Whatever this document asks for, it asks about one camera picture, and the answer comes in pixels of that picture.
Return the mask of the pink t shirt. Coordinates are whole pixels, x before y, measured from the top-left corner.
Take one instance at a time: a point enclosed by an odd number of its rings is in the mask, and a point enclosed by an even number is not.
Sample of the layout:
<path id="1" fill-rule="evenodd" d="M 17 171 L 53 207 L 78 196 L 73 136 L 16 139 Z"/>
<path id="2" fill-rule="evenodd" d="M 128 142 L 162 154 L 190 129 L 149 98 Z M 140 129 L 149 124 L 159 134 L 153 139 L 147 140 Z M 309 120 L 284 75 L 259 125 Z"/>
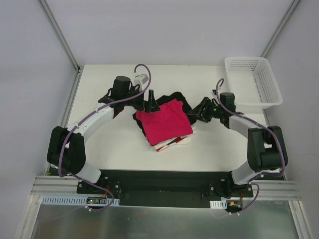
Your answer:
<path id="1" fill-rule="evenodd" d="M 146 139 L 151 146 L 175 137 L 192 134 L 192 126 L 182 106 L 182 101 L 173 99 L 161 105 L 159 112 L 138 111 L 136 113 L 136 118 L 141 121 Z"/>

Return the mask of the aluminium frame rail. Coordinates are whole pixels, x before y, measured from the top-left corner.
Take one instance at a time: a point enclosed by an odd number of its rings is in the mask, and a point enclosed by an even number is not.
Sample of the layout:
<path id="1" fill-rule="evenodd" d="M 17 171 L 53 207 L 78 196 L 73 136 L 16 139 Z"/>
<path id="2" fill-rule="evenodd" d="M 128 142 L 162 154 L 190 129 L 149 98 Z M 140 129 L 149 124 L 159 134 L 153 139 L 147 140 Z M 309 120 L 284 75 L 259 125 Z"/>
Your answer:
<path id="1" fill-rule="evenodd" d="M 37 176 L 31 193 L 33 195 L 73 195 L 76 194 L 79 180 L 66 176 Z"/>

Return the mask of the white perforated plastic basket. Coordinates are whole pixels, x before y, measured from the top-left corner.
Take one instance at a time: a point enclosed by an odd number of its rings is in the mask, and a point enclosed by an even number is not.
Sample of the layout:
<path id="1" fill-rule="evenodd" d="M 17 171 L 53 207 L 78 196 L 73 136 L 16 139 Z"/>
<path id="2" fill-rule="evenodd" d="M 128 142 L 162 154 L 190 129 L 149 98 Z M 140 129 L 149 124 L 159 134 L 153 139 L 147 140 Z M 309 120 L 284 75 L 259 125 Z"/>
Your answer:
<path id="1" fill-rule="evenodd" d="M 256 112 L 281 105 L 282 95 L 271 68 L 263 57 L 227 57 L 224 60 L 230 91 L 241 111 Z"/>

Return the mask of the white red shirt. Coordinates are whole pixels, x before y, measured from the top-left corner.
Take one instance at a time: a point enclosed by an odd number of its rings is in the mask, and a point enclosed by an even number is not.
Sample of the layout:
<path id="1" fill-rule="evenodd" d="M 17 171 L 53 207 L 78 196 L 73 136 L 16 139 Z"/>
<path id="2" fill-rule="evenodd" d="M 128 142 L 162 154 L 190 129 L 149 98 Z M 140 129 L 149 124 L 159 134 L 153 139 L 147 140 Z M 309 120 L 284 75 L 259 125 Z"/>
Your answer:
<path id="1" fill-rule="evenodd" d="M 154 149 L 156 152 L 161 152 L 169 147 L 177 146 L 177 145 L 187 145 L 191 141 L 191 137 L 195 134 L 196 127 L 192 126 L 192 134 L 180 136 L 176 138 L 172 138 L 170 140 L 166 140 L 160 142 L 154 146 L 151 146 L 151 149 Z"/>

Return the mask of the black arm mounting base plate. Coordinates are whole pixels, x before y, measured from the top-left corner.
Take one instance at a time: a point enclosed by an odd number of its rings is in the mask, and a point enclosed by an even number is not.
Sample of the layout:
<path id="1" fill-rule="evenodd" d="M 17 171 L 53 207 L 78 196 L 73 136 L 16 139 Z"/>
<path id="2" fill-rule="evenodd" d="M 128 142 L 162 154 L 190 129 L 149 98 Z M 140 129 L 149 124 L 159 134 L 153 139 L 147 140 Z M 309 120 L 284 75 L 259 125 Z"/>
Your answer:
<path id="1" fill-rule="evenodd" d="M 249 184 L 235 185 L 227 172 L 103 170 L 99 188 L 78 182 L 78 194 L 119 200 L 121 206 L 209 208 L 222 198 L 252 198 Z"/>

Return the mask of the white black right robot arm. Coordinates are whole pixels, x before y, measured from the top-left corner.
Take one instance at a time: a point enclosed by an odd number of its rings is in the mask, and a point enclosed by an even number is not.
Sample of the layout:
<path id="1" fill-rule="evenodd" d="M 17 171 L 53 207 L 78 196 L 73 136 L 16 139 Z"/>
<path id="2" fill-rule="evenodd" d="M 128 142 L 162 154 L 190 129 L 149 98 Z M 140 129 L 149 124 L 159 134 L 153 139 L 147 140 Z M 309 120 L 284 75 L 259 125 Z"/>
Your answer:
<path id="1" fill-rule="evenodd" d="M 237 112 L 233 93 L 221 93 L 217 99 L 205 97 L 187 116 L 202 122 L 219 119 L 226 128 L 247 138 L 247 161 L 230 172 L 224 184 L 227 195 L 238 195 L 242 185 L 263 175 L 281 177 L 284 174 L 288 156 L 281 128 L 266 127 Z"/>

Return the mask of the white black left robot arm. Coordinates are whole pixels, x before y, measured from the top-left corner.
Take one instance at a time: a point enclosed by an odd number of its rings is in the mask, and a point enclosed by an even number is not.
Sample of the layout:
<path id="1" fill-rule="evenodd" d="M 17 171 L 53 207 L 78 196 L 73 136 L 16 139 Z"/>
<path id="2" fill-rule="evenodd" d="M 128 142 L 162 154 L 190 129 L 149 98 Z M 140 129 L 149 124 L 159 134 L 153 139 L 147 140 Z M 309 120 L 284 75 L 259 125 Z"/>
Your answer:
<path id="1" fill-rule="evenodd" d="M 136 74 L 133 80 L 117 76 L 106 95 L 98 100 L 90 112 L 67 127 L 52 130 L 47 162 L 58 168 L 60 175 L 73 174 L 88 181 L 95 194 L 105 189 L 104 175 L 86 160 L 85 143 L 102 125 L 113 120 L 125 107 L 154 113 L 160 110 L 153 90 L 148 89 L 151 79 L 146 74 Z"/>

